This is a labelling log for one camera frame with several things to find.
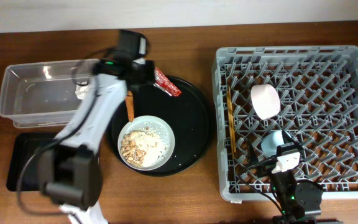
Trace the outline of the light blue plastic cup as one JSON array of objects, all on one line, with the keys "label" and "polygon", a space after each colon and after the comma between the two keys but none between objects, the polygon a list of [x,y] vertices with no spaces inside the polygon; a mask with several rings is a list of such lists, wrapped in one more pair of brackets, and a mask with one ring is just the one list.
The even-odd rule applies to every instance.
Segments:
[{"label": "light blue plastic cup", "polygon": [[265,157],[272,157],[277,154],[277,147],[281,146],[280,156],[289,154],[291,149],[285,149],[289,146],[292,137],[286,131],[273,131],[264,137],[261,142],[261,149]]}]

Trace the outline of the white tissue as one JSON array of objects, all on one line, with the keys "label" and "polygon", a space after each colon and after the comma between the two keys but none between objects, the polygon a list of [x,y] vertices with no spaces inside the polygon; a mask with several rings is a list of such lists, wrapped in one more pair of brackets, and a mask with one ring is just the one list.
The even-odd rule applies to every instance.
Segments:
[{"label": "white tissue", "polygon": [[89,90],[89,86],[76,86],[75,89],[75,96],[79,99],[79,100],[83,100],[87,94]]}]

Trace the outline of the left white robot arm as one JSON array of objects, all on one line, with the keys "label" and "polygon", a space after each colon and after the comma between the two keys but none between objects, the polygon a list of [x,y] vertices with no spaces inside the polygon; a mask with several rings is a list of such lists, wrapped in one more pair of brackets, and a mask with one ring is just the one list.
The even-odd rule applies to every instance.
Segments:
[{"label": "left white robot arm", "polygon": [[101,59],[92,69],[89,90],[71,121],[53,141],[36,150],[24,165],[38,165],[39,192],[59,206],[57,212],[34,210],[21,198],[22,211],[36,216],[66,215],[72,223],[106,223],[98,202],[103,186],[99,147],[127,91],[155,82],[155,64],[139,58]]}]

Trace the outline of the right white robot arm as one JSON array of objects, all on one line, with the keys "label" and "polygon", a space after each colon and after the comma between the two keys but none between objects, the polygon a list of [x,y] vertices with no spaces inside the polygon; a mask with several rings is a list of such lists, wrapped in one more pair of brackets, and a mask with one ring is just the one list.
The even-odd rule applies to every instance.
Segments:
[{"label": "right white robot arm", "polygon": [[277,147],[277,155],[259,161],[255,149],[248,144],[249,161],[244,172],[256,170],[257,175],[269,177],[273,196],[255,189],[267,196],[279,209],[280,215],[274,216],[274,223],[317,223],[321,214],[323,188],[311,180],[296,180],[293,169],[301,161],[303,148],[297,142],[286,143]]}]

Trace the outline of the pink bowl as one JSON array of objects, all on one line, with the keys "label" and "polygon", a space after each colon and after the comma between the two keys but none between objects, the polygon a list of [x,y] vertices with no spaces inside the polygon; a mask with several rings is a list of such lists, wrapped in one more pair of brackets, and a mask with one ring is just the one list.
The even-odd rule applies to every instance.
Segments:
[{"label": "pink bowl", "polygon": [[272,118],[280,112],[280,98],[272,85],[253,86],[251,88],[251,102],[261,120]]}]

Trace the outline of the wooden chopstick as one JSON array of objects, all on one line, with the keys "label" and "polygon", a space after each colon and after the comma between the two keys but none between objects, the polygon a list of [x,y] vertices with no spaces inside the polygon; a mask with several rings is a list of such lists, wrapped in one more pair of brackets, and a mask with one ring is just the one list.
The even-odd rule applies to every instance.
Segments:
[{"label": "wooden chopstick", "polygon": [[227,92],[227,107],[228,107],[228,117],[229,117],[229,128],[230,128],[230,135],[231,135],[231,148],[232,153],[236,153],[236,141],[235,141],[235,130],[234,130],[234,115],[233,115],[233,108],[232,108],[232,98],[231,98],[231,89],[228,87]]},{"label": "wooden chopstick", "polygon": [[230,142],[231,142],[231,153],[234,156],[236,152],[235,143],[235,134],[234,134],[234,118],[232,113],[232,100],[231,100],[231,89],[230,86],[227,86],[227,113],[228,113],[228,120],[229,120],[229,135],[230,135]]}]

